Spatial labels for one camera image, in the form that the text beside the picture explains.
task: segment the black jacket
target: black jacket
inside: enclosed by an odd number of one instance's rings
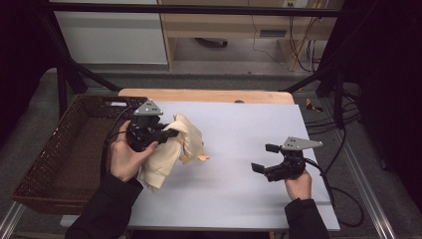
[[[108,174],[84,212],[68,229],[66,239],[118,238],[126,229],[131,207],[142,188],[136,179],[124,183]],[[297,199],[285,210],[290,225],[289,238],[329,238],[313,200]]]

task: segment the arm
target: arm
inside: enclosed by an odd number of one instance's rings
[[[293,200],[286,208],[289,223],[289,238],[329,238],[326,227],[311,199],[312,178],[305,170],[298,179],[285,180],[288,194]]]
[[[125,122],[119,131],[126,131],[128,123]],[[124,232],[131,207],[142,191],[142,185],[133,177],[157,145],[153,142],[145,151],[135,152],[127,144],[125,133],[118,135],[111,144],[110,173],[68,229],[67,239],[118,238]]]

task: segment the silver triangular plate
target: silver triangular plate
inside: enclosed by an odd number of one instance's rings
[[[303,150],[311,147],[323,146],[321,141],[312,141],[298,137],[289,136],[283,144],[285,150]]]
[[[163,112],[153,101],[146,101],[133,114],[136,116],[162,116]]]

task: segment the beige cloth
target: beige cloth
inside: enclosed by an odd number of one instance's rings
[[[160,144],[155,153],[143,164],[139,180],[142,180],[148,189],[157,192],[164,179],[170,174],[174,164],[179,158],[183,164],[192,159],[206,161],[209,157],[204,153],[202,133],[184,115],[173,116],[174,122],[169,124],[164,130],[176,129],[179,131],[177,137],[170,137],[166,143]]]

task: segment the hand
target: hand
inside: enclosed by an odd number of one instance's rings
[[[285,179],[290,198],[292,200],[298,198],[301,200],[311,199],[312,182],[313,179],[306,170],[297,179]]]
[[[126,121],[118,131],[127,131],[129,123],[129,120]],[[142,164],[154,153],[157,146],[158,142],[155,141],[146,150],[135,152],[127,144],[126,133],[119,133],[117,140],[111,144],[111,174],[121,181],[128,182],[139,172]]]

